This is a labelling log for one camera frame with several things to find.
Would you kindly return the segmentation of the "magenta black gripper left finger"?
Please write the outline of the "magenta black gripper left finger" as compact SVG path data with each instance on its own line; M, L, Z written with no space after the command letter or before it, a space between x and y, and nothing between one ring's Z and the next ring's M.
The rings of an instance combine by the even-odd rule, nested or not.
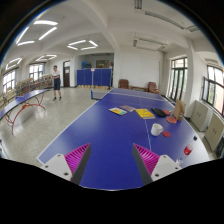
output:
M90 155L91 144L87 143L65 155L56 154L42 169L79 185Z

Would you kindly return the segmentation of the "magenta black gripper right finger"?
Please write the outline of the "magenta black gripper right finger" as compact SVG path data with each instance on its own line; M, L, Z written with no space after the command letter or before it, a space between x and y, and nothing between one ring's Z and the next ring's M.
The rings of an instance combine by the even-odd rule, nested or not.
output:
M168 155L159 156L138 144L133 144L132 154L144 185L181 170Z

